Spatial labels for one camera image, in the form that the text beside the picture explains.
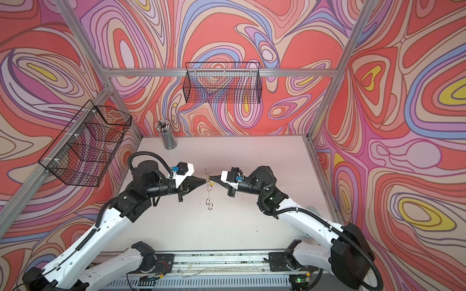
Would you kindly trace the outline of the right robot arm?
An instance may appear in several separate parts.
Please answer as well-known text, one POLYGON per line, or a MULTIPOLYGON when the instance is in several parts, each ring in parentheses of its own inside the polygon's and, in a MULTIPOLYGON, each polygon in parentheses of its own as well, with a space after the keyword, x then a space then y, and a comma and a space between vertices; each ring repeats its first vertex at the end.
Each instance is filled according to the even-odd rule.
POLYGON ((233 167, 210 179, 224 187, 230 197, 238 192, 257 195, 261 213, 284 221, 316 240, 315 245, 301 240, 291 243, 286 253, 292 267, 313 266, 327 270, 354 290, 360 287, 368 291, 384 289, 374 252, 361 229, 353 223, 344 226, 332 222, 300 206, 276 186, 277 179, 270 167, 260 166, 248 176, 233 167))

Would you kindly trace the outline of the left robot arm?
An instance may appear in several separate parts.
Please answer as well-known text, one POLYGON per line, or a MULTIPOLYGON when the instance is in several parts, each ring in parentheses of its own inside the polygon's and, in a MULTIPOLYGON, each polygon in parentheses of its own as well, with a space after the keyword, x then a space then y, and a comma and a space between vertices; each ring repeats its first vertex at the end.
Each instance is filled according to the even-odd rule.
POLYGON ((105 263, 91 268, 90 263, 123 230, 137 221, 163 196, 177 195, 179 202, 206 180, 194 176, 191 163, 169 167, 159 155, 140 151, 127 159, 132 182, 115 198, 104 203, 95 224, 62 254, 44 267, 32 267, 23 275, 28 291, 97 291, 123 273, 150 272, 157 260, 148 244, 138 242, 120 258, 115 258, 116 273, 105 263))

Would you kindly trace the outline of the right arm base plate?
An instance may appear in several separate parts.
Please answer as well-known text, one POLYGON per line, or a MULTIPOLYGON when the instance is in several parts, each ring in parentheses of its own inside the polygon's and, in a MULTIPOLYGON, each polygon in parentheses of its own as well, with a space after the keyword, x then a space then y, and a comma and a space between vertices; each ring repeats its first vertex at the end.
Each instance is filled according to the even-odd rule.
POLYGON ((291 255, 287 255, 285 252, 269 252, 268 258, 264 258, 264 261, 269 264, 272 272, 309 271, 307 267, 300 265, 291 255))

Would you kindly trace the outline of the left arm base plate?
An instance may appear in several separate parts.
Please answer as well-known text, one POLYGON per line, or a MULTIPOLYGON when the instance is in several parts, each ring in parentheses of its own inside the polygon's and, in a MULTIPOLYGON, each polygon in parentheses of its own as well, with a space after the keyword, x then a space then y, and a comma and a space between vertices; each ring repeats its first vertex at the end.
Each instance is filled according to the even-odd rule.
POLYGON ((144 274, 166 275, 172 272, 175 255, 173 253, 156 253, 143 258, 137 269, 144 274))

